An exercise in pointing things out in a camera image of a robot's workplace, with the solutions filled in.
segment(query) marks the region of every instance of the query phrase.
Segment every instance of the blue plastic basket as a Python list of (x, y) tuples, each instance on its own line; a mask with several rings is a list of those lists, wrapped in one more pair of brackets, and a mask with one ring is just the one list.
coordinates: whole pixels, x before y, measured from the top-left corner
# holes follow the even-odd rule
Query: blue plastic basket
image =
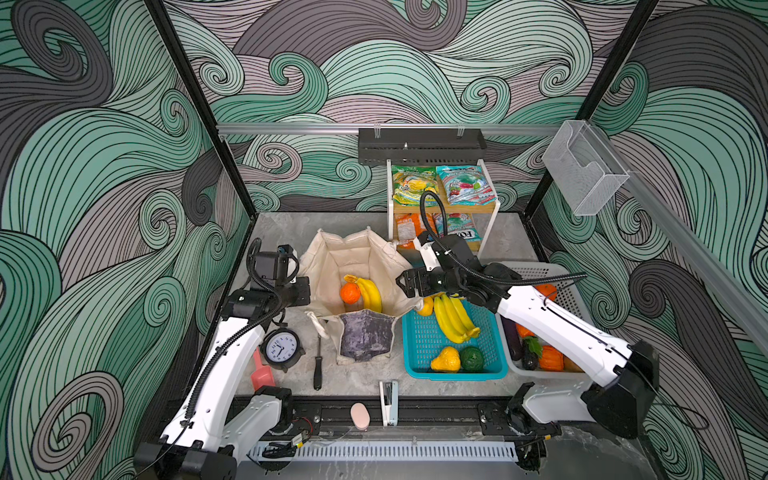
[[(480, 336), (464, 343), (453, 343), (442, 334), (433, 313), (421, 316), (411, 310), (402, 318), (402, 347), (405, 353), (406, 370), (415, 379), (482, 382), (495, 380), (507, 375), (509, 367), (504, 357), (502, 337), (498, 331), (496, 317), (488, 309), (462, 300), (469, 318), (480, 328)], [(440, 373), (433, 372), (429, 363), (446, 346), (454, 346), (459, 352), (466, 346), (476, 346), (485, 358), (482, 372)]]

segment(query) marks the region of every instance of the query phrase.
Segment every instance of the colorful snack package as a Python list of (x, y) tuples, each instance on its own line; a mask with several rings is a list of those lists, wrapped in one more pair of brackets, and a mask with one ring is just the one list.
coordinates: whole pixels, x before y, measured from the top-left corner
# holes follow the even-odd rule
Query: colorful snack package
[[(432, 215), (427, 214), (427, 221), (429, 226), (435, 230), (435, 221), (432, 219)], [(399, 247), (413, 250), (413, 239), (418, 237), (426, 227), (422, 222), (421, 214), (402, 214), (395, 215), (395, 224), (397, 228), (397, 244)]]
[[(437, 194), (437, 175), (432, 167), (393, 165), (392, 186), (395, 189), (392, 198), (398, 204), (418, 206), (424, 190), (430, 190)], [(434, 207), (437, 202), (430, 197), (427, 199), (426, 205)]]
[(486, 205), (496, 199), (480, 167), (437, 167), (437, 174), (451, 205)]
[[(442, 214), (435, 214), (436, 233), (442, 235)], [(468, 242), (479, 242), (482, 240), (475, 222), (472, 221), (470, 214), (449, 214), (448, 215), (448, 235), (455, 233)]]

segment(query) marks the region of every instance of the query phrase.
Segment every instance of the green fruit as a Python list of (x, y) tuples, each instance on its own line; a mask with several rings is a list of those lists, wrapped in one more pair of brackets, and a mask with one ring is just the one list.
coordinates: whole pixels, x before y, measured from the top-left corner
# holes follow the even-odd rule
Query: green fruit
[(482, 352), (476, 346), (468, 346), (459, 353), (459, 358), (462, 361), (462, 368), (466, 372), (481, 372), (485, 358), (483, 358)]

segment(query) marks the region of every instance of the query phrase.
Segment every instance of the screwdriver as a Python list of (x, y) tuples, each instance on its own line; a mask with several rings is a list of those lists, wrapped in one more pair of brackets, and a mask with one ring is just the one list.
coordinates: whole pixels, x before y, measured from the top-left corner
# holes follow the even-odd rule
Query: screwdriver
[(320, 335), (317, 336), (317, 356), (315, 357), (315, 390), (323, 387), (323, 356), (320, 355)]

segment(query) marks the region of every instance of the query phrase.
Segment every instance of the clear acrylic holder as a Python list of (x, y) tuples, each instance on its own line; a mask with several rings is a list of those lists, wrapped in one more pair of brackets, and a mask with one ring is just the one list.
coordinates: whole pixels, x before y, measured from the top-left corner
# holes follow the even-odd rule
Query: clear acrylic holder
[(611, 141), (583, 120), (563, 122), (543, 160), (577, 217), (597, 215), (629, 178)]

